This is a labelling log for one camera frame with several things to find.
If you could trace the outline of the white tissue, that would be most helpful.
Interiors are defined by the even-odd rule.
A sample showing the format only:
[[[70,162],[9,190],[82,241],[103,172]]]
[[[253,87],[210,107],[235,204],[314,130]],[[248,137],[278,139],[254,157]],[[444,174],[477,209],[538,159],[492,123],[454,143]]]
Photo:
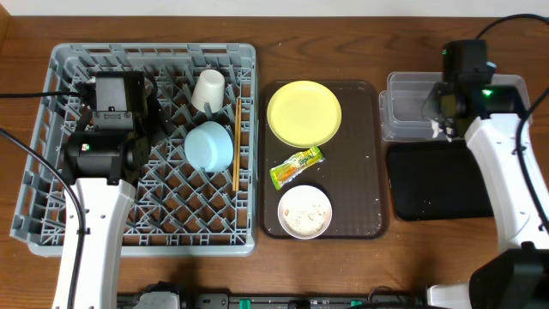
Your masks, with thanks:
[[[442,140],[445,139],[448,142],[452,142],[454,139],[454,130],[452,127],[445,124],[440,124],[435,120],[431,120],[432,139]]]

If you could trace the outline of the wooden chopsticks pair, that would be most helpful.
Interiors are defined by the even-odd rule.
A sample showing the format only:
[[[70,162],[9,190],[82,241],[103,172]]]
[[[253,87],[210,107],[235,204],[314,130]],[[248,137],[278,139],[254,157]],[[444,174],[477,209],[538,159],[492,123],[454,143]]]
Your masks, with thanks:
[[[238,98],[237,108],[235,113],[235,144],[234,144],[234,162],[233,162],[233,184],[232,189],[237,194],[239,188],[239,163],[240,163],[240,144],[241,144],[241,128],[242,128],[242,100]]]

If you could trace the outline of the green pandan cake wrapper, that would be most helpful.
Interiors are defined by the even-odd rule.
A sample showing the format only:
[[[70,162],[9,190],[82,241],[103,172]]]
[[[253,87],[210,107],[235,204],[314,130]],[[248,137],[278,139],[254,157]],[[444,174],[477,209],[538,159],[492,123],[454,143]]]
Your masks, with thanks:
[[[269,175],[275,189],[280,190],[305,169],[322,161],[324,161],[324,155],[320,148],[315,146],[293,154],[279,166],[272,167],[269,170]]]

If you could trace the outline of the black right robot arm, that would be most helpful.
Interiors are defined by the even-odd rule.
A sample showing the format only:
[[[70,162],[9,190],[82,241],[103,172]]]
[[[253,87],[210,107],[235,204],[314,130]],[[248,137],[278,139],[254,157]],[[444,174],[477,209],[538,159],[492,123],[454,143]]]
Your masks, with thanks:
[[[531,112],[512,85],[437,82],[422,114],[433,134],[463,139],[480,169],[499,254],[466,283],[434,285],[429,306],[548,307],[548,189],[528,132]]]

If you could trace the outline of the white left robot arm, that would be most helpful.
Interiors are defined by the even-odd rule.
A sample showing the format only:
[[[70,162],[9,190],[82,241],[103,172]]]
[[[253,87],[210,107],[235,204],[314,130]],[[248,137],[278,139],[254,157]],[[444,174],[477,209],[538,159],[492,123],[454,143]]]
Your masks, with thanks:
[[[124,229],[152,147],[174,127],[141,71],[100,72],[89,109],[62,145],[66,223],[55,308],[117,304]]]

